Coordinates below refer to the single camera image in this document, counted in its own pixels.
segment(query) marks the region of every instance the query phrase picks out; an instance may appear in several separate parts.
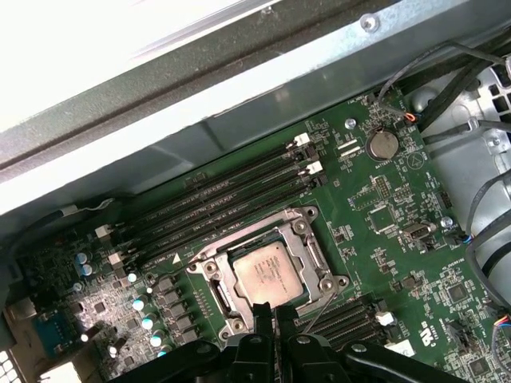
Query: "cpu socket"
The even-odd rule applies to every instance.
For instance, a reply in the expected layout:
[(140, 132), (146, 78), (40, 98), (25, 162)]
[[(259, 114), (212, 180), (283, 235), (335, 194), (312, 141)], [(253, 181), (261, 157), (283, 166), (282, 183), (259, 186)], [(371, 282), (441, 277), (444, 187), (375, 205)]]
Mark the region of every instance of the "cpu socket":
[(207, 245), (190, 274), (202, 274), (226, 326), (220, 337), (253, 328), (252, 306), (292, 303), (300, 316), (321, 307), (349, 279), (332, 275), (311, 223), (314, 206), (288, 208)]

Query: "green circuit board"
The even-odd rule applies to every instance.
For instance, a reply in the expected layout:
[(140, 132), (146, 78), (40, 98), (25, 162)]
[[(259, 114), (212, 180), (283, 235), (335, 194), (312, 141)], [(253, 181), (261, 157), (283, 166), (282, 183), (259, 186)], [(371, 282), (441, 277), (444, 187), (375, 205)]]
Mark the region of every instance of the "green circuit board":
[[(394, 97), (394, 103), (400, 105), (399, 96)], [(348, 119), (356, 121), (354, 128), (346, 127)], [(374, 158), (374, 152), (378, 154), (380, 148), (370, 146), (374, 135), (382, 132), (388, 132), (387, 138), (394, 137), (398, 142), (397, 152), (389, 160)], [(323, 167), (326, 183), (307, 190), (297, 189), (285, 198), (275, 197), (272, 203), (274, 196), (290, 190), (289, 183), (282, 183), (262, 199), (248, 200), (244, 205), (248, 213), (229, 220), (221, 230), (193, 238), (146, 262), (134, 263), (136, 282), (127, 283), (125, 277), (112, 269), (109, 256), (119, 248), (115, 243), (98, 241), (93, 233), (98, 222), (117, 224), (122, 229), (121, 224), (136, 219), (141, 212), (175, 195), (200, 190), (205, 180), (214, 180), (240, 164), (262, 160), (269, 151), (303, 133)], [(392, 148), (392, 143), (385, 142), (382, 150)], [(97, 348), (105, 361), (102, 376), (110, 379), (157, 355), (158, 350), (149, 345), (151, 334), (139, 326), (127, 326), (130, 319), (140, 321), (144, 314), (156, 313), (161, 320), (153, 331), (165, 330), (169, 334), (164, 343), (174, 348), (187, 342), (160, 296), (154, 295), (143, 312), (133, 310), (133, 300), (146, 294), (155, 278), (183, 267), (211, 241), (286, 207), (302, 206), (318, 208), (319, 216), (311, 227), (321, 251), (332, 274), (346, 275), (350, 280), (349, 286), (331, 303), (331, 309), (360, 297), (382, 299), (396, 319), (393, 331), (386, 332), (386, 342), (404, 344), (411, 357), (468, 381), (506, 381), (489, 351), (496, 318), (490, 317), (485, 309), (485, 292), (463, 260), (465, 245), (449, 241), (461, 231), (420, 133), (413, 125), (379, 109), (368, 96), (336, 105), (147, 191), (122, 207), (114, 206), (94, 223), (74, 228), (57, 242), (47, 241), (35, 256), (24, 258), (21, 266), (31, 290), (45, 288), (49, 283), (47, 277), (53, 276), (51, 284), (58, 296), (54, 305), (70, 322), (78, 324), (76, 336), (100, 320), (107, 322), (109, 330), (99, 336)], [(442, 225), (445, 217), (454, 223)], [(418, 230), (427, 230), (426, 235), (411, 238), (415, 235), (411, 234), (414, 225), (418, 225)], [(81, 275), (73, 262), (80, 251), (88, 252), (94, 259), (91, 276)], [(203, 276), (183, 270), (172, 274), (172, 284), (186, 303), (198, 335), (223, 345), (219, 334), (225, 319)], [(70, 306), (77, 302), (86, 310), (71, 312)], [(98, 303), (103, 303), (104, 310), (94, 309)], [(307, 313), (300, 321), (310, 320), (316, 312)], [(122, 358), (108, 358), (105, 348), (112, 337), (127, 333), (129, 351), (123, 350)], [(73, 336), (68, 341), (70, 345), (77, 342)]]

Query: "orange wire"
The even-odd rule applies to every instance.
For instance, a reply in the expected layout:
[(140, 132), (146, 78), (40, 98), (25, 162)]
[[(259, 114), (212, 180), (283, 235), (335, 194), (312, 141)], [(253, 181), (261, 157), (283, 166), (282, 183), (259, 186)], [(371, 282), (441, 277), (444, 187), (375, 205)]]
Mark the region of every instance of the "orange wire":
[(501, 325), (502, 323), (507, 322), (507, 320), (508, 320), (508, 317), (507, 317), (507, 315), (506, 315), (505, 317), (500, 318), (498, 321), (496, 321), (493, 325), (494, 325), (494, 326), (499, 326), (499, 325)]
[(405, 118), (410, 122), (415, 122), (417, 120), (417, 117), (412, 113), (405, 113)]

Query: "wire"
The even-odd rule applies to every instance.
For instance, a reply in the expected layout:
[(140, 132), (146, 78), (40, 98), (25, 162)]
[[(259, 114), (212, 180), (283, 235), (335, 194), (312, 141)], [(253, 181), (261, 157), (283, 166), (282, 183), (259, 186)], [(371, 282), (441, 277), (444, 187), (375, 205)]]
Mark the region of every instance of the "wire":
[(467, 233), (472, 232), (473, 217), (475, 216), (477, 207), (479, 206), (481, 200), (484, 198), (486, 192), (497, 182), (504, 181), (509, 177), (511, 177), (511, 169), (509, 169), (507, 172), (499, 174), (496, 177), (493, 177), (491, 180), (486, 181), (485, 184), (481, 186), (481, 188), (477, 191), (476, 195), (474, 196), (472, 204), (470, 205), (469, 216), (466, 219), (465, 232)]
[[(493, 53), (497, 56), (504, 56), (511, 51), (511, 42), (496, 48)], [(456, 98), (463, 92), (477, 75), (492, 65), (489, 61), (474, 59), (465, 68), (461, 69), (450, 83), (436, 96), (421, 112), (421, 120), (418, 123), (419, 132), (423, 132), (435, 122)]]
[(505, 243), (490, 255), (482, 267), (482, 274), (486, 275), (486, 277), (489, 277), (495, 266), (509, 253), (511, 253), (511, 242)]
[(491, 345), (491, 351), (494, 361), (498, 364), (498, 366), (501, 368), (502, 371), (507, 373), (509, 377), (511, 377), (511, 369), (507, 367), (507, 365), (504, 364), (504, 362), (501, 360), (501, 358), (498, 355), (497, 351), (497, 341), (498, 341), (498, 330), (500, 329), (500, 326), (494, 326), (492, 331), (492, 345)]
[(509, 320), (509, 318), (508, 318), (508, 316), (506, 315), (506, 316), (504, 316), (504, 317), (500, 318), (499, 320), (497, 320), (497, 321), (496, 321), (493, 325), (494, 325), (494, 326), (499, 326), (499, 325), (501, 325), (501, 324), (503, 324), (503, 323), (506, 323), (508, 320)]
[(332, 301), (335, 299), (335, 297), (337, 296), (337, 293), (333, 293), (329, 298), (328, 300), (325, 302), (325, 304), (323, 305), (323, 307), (321, 308), (321, 310), (316, 314), (315, 317), (312, 318), (312, 320), (309, 322), (309, 324), (307, 325), (307, 327), (305, 327), (305, 329), (303, 329), (303, 334), (308, 334), (309, 331), (311, 331), (312, 329), (312, 326), (316, 324), (316, 322), (318, 321), (319, 317), (321, 317), (321, 315), (323, 315), (323, 313), (325, 312), (325, 310), (327, 309), (327, 307), (332, 303)]
[(470, 132), (471, 130), (472, 128), (468, 124), (461, 124), (454, 128), (445, 130), (442, 133), (424, 137), (423, 138), (424, 144), (426, 145), (436, 144), (437, 142), (448, 140), (449, 138), (454, 138), (456, 136), (459, 136), (460, 134)]
[(490, 53), (484, 53), (477, 49), (469, 48), (468, 46), (458, 44), (457, 42), (447, 41), (443, 42), (442, 44), (436, 45), (430, 49), (428, 49), (426, 52), (421, 53), (419, 56), (417, 56), (414, 60), (406, 64), (403, 68), (401, 68), (394, 76), (392, 76), (382, 87), (380, 90), (380, 93), (378, 95), (378, 105), (380, 108), (385, 109), (388, 112), (391, 112), (393, 114), (397, 114), (398, 116), (402, 116), (406, 118), (407, 120), (410, 120), (412, 122), (415, 122), (417, 120), (417, 117), (408, 112), (404, 112), (401, 109), (397, 109), (392, 105), (388, 105), (387, 103), (383, 102), (383, 98), (385, 94), (389, 91), (390, 87), (395, 84), (396, 81), (398, 81), (402, 76), (404, 76), (409, 70), (411, 70), (413, 67), (415, 67), (418, 63), (423, 61), (424, 59), (431, 56), (433, 53), (438, 52), (440, 49), (444, 48), (455, 48), (458, 50), (461, 50), (464, 53), (470, 54), (471, 56), (478, 57), (480, 59), (491, 61), (495, 64), (499, 65), (505, 65), (505, 59), (502, 57), (498, 57), (494, 54)]
[(479, 263), (476, 259), (476, 250), (489, 239), (506, 229), (511, 225), (511, 210), (496, 218), (492, 223), (485, 227), (477, 237), (467, 246), (465, 251), (465, 262), (472, 270), (474, 277), (488, 292), (489, 297), (498, 305), (503, 306), (507, 310), (511, 310), (511, 306), (500, 295), (500, 293), (492, 286), (488, 278), (482, 273)]

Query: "motherboard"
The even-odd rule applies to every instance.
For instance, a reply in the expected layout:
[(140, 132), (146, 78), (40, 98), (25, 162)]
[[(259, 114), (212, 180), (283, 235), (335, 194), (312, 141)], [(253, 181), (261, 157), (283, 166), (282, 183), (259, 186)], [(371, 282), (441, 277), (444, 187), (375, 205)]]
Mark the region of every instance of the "motherboard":
[(48, 361), (92, 344), (104, 381), (197, 338), (222, 346), (263, 302), (293, 304), (302, 329), (328, 305), (311, 332), (334, 350), (364, 339), (506, 381), (464, 241), (418, 130), (368, 94), (30, 247), (7, 311)]

